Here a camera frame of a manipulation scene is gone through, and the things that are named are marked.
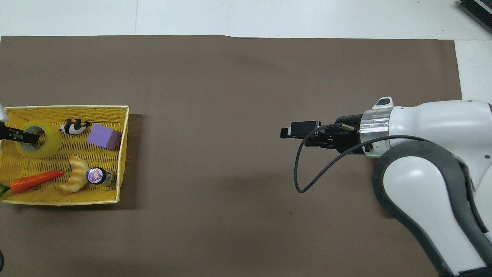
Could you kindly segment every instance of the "brown paper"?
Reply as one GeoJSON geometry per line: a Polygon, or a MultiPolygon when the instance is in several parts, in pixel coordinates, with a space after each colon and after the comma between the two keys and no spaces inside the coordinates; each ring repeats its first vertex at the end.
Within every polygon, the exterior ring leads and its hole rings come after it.
{"type": "MultiPolygon", "coordinates": [[[[121,202],[0,205],[5,276],[436,276],[347,156],[298,194],[292,121],[460,99],[452,41],[2,37],[4,106],[130,105],[121,202]]],[[[303,152],[301,184],[337,153],[303,152]]]]}

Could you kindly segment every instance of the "yellow tape roll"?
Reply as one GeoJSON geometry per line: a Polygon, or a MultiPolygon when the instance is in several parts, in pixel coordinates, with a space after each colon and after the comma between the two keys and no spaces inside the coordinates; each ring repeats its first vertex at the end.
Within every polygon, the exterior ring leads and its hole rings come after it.
{"type": "Polygon", "coordinates": [[[17,151],[24,156],[34,157],[34,158],[47,158],[53,156],[62,145],[62,135],[60,130],[48,123],[40,120],[29,121],[21,127],[24,132],[39,134],[44,132],[45,140],[44,143],[36,149],[31,143],[16,143],[15,147],[17,151]]]}

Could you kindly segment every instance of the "purple block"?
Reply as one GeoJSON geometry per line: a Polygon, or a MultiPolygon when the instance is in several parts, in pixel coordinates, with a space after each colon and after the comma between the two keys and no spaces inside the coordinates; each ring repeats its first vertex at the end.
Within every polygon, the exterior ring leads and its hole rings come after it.
{"type": "Polygon", "coordinates": [[[96,123],[92,126],[87,141],[104,148],[115,149],[121,137],[120,132],[96,123]]]}

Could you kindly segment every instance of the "orange carrot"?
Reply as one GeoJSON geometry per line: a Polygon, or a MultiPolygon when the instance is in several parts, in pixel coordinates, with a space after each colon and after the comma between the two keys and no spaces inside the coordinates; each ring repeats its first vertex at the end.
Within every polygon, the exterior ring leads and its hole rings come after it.
{"type": "Polygon", "coordinates": [[[65,172],[63,171],[48,171],[38,175],[33,175],[33,176],[28,176],[17,180],[13,180],[12,182],[10,182],[9,186],[0,185],[0,190],[1,190],[0,196],[9,189],[12,189],[13,193],[23,192],[34,186],[45,183],[51,179],[60,177],[63,174],[65,174],[65,172]]]}

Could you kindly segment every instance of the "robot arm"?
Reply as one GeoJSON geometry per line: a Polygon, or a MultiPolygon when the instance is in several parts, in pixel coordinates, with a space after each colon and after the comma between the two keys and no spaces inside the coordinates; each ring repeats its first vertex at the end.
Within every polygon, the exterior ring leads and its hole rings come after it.
{"type": "Polygon", "coordinates": [[[336,123],[353,131],[298,122],[282,129],[281,138],[381,158],[373,175],[376,197],[417,238],[439,276],[492,276],[492,195],[475,203],[492,185],[483,180],[492,165],[492,106],[444,101],[395,107],[385,97],[336,123]],[[323,131],[307,136],[313,126],[323,131]]]}
{"type": "Polygon", "coordinates": [[[0,139],[8,139],[26,143],[36,143],[39,141],[39,135],[26,133],[23,130],[7,127],[5,125],[7,121],[7,113],[0,104],[0,139]]]}

